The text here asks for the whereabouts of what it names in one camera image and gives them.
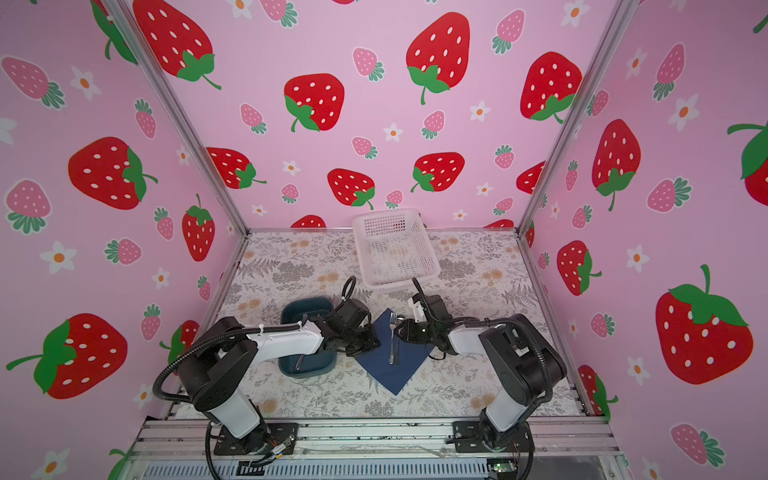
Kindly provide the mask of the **dark blue paper napkin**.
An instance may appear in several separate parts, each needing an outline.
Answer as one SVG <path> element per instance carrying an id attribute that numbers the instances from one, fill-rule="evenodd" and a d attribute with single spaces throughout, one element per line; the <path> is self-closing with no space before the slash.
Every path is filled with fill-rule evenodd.
<path id="1" fill-rule="evenodd" d="M 397 396 L 428 359 L 434 346 L 410 344 L 392 336 L 390 319 L 393 311 L 386 309 L 373 323 L 381 345 L 357 357 L 357 362 L 381 386 Z"/>

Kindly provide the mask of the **silver metal fork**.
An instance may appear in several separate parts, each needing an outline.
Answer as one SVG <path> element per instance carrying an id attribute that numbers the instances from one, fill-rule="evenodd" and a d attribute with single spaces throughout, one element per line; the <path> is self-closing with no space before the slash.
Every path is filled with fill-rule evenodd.
<path id="1" fill-rule="evenodd" d="M 394 311 L 390 312 L 389 328 L 390 328 L 390 347 L 389 347 L 388 362 L 390 365 L 395 365 L 397 361 L 397 346 L 396 346 L 396 339 L 395 339 L 395 330 L 397 328 L 397 316 Z"/>

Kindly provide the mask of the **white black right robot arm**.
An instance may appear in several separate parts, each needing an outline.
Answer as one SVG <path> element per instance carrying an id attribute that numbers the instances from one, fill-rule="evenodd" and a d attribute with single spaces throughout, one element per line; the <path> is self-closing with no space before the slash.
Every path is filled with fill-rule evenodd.
<path id="1" fill-rule="evenodd" d="M 398 339 L 431 344 L 446 356 L 483 355 L 501 385 L 472 432 L 455 433 L 451 442 L 479 444 L 488 451 L 510 449 L 528 427 L 528 418 L 552 400 L 554 386 L 567 377 L 565 361 L 522 314 L 454 318 L 438 295 L 416 294 L 408 304 L 413 316 L 395 328 Z"/>

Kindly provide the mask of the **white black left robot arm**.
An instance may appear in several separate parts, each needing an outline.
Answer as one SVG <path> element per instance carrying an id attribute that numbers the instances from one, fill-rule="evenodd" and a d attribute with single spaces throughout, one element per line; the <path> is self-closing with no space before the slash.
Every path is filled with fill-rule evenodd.
<path id="1" fill-rule="evenodd" d="M 216 453 L 274 457 L 279 443 L 257 406 L 240 390 L 250 367 L 290 356 L 343 353 L 381 346 L 367 306 L 325 297 L 294 301 L 275 326 L 246 327 L 223 317 L 165 367 L 152 385 L 161 400 L 188 403 L 220 428 Z"/>

